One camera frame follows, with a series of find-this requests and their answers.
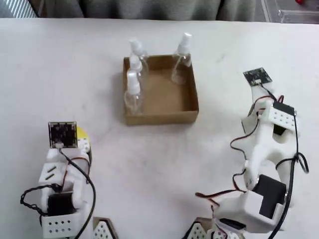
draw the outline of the black circuit board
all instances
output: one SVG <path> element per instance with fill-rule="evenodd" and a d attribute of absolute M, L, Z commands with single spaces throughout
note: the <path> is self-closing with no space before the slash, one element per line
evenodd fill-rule
<path fill-rule="evenodd" d="M 246 71 L 243 73 L 249 85 L 257 86 L 259 84 L 265 84 L 272 82 L 273 80 L 269 77 L 264 68 L 258 68 L 251 71 Z"/>
<path fill-rule="evenodd" d="M 50 148 L 63 143 L 64 148 L 77 148 L 76 122 L 49 122 Z"/>

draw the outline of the black wire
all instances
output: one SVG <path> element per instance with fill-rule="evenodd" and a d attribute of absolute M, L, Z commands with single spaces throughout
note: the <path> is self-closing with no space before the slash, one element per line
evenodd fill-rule
<path fill-rule="evenodd" d="M 47 185 L 41 185 L 41 186 L 37 186 L 35 188 L 30 188 L 28 190 L 25 190 L 25 192 L 21 195 L 21 199 L 20 199 L 20 203 L 32 210 L 36 210 L 40 216 L 46 216 L 47 213 L 45 213 L 44 211 L 42 211 L 41 208 L 39 208 L 36 204 L 29 204 L 29 203 L 26 203 L 24 201 L 24 198 L 26 197 L 26 195 L 30 192 L 33 192 L 33 191 L 36 191 L 36 190 L 39 190 L 39 189 L 43 189 L 43 188 L 52 188 L 55 192 L 61 192 L 62 190 L 62 187 L 56 183 L 53 183 L 53 184 L 47 184 Z"/>
<path fill-rule="evenodd" d="M 79 237 L 80 237 L 80 236 L 82 235 L 82 233 L 84 232 L 85 228 L 86 228 L 87 225 L 89 224 L 90 219 L 91 219 L 91 217 L 92 217 L 92 214 L 93 214 L 93 211 L 94 211 L 94 208 L 95 208 L 96 191 L 95 191 L 94 184 L 93 184 L 91 178 L 89 177 L 89 175 L 87 175 L 76 163 L 72 162 L 72 160 L 62 152 L 62 149 L 61 149 L 61 148 L 59 149 L 59 152 L 66 158 L 66 160 L 69 162 L 69 164 L 71 164 L 73 167 L 75 167 L 77 170 L 79 170 L 80 173 L 83 174 L 83 176 L 86 178 L 86 180 L 90 183 L 90 185 L 91 185 L 91 187 L 92 187 L 92 190 L 93 190 L 93 203 L 92 203 L 91 211 L 90 211 L 89 216 L 88 216 L 88 218 L 86 219 L 85 223 L 83 224 L 81 230 L 79 231 L 79 233 L 78 233 L 78 234 L 75 236 L 75 238 L 74 238 L 74 239 L 79 239 Z"/>
<path fill-rule="evenodd" d="M 290 165 L 290 179 L 289 179 L 289 187 L 288 187 L 288 192 L 287 192 L 287 198 L 286 198 L 286 203 L 284 206 L 284 210 L 282 215 L 280 216 L 280 219 L 277 223 L 277 225 L 275 226 L 273 232 L 270 234 L 270 236 L 268 237 L 268 239 L 273 239 L 275 237 L 275 235 L 277 234 L 277 232 L 280 230 L 282 224 L 284 223 L 284 220 L 286 218 L 288 209 L 289 209 L 289 205 L 290 205 L 290 201 L 291 201 L 291 196 L 293 194 L 293 184 L 294 184 L 294 173 L 295 173 L 295 163 L 299 162 L 302 165 L 302 168 L 304 170 L 305 173 L 309 173 L 309 168 L 308 168 L 308 163 L 306 160 L 306 157 L 302 154 L 299 153 L 299 143 L 298 143 L 298 132 L 297 132 L 297 123 L 296 123 L 296 116 L 294 115 L 294 120 L 295 120 L 295 132 L 296 132 L 296 153 L 292 158 L 289 159 L 284 159 L 282 161 L 280 161 L 276 168 L 283 162 L 290 160 L 291 161 L 291 165 Z"/>
<path fill-rule="evenodd" d="M 42 215 L 39 215 L 39 222 L 40 222 L 40 225 L 42 227 Z"/>
<path fill-rule="evenodd" d="M 271 93 L 267 88 L 265 88 L 263 86 L 263 84 L 259 83 L 258 84 L 261 88 L 263 88 L 265 91 L 267 91 L 268 95 L 274 100 L 274 101 L 277 101 L 277 98 L 273 95 L 273 93 Z"/>

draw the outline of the white table surface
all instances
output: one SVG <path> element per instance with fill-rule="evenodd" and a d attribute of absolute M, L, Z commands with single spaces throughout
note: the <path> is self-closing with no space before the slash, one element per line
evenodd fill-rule
<path fill-rule="evenodd" d="M 127 127 L 122 68 L 128 38 L 149 54 L 172 53 L 193 34 L 200 113 L 193 125 Z M 319 221 L 319 26 L 238 22 L 99 19 L 0 20 L 0 231 L 3 238 L 41 238 L 35 211 L 19 204 L 37 185 L 48 121 L 76 120 L 90 135 L 95 216 L 112 219 L 120 239 L 179 239 L 193 220 L 209 217 L 194 193 L 230 189 L 244 159 L 229 142 L 251 90 L 242 72 L 264 67 L 302 120 L 300 151 L 310 174 L 296 168 L 297 203 L 276 238 L 316 237 Z M 38 202 L 39 193 L 26 198 Z M 246 235 L 266 239 L 266 235 Z"/>

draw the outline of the white spray nozzle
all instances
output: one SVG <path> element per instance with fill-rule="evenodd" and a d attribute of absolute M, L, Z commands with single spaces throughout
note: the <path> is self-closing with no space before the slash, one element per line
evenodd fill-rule
<path fill-rule="evenodd" d="M 128 92 L 130 95 L 137 95 L 141 91 L 140 83 L 136 72 L 128 71 Z"/>
<path fill-rule="evenodd" d="M 137 72 L 140 72 L 142 70 L 143 66 L 138 56 L 132 55 L 130 57 L 130 68 Z"/>
<path fill-rule="evenodd" d="M 179 54 L 188 54 L 190 45 L 191 45 L 191 34 L 185 32 L 183 35 L 183 38 L 181 39 L 179 45 L 178 45 L 178 52 Z"/>
<path fill-rule="evenodd" d="M 141 56 L 144 54 L 143 45 L 137 38 L 133 37 L 129 42 L 131 44 L 131 50 L 135 55 Z"/>

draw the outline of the open cardboard box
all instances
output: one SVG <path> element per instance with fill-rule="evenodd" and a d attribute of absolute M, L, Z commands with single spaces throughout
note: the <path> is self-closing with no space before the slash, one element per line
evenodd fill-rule
<path fill-rule="evenodd" d="M 193 67 L 184 67 L 186 83 L 177 85 L 170 79 L 173 68 L 171 55 L 150 56 L 148 58 L 149 75 L 144 88 L 144 106 L 142 115 L 132 115 L 125 108 L 127 125 L 193 123 L 198 115 L 198 98 Z M 129 58 L 124 58 L 123 82 L 127 89 L 127 70 Z"/>

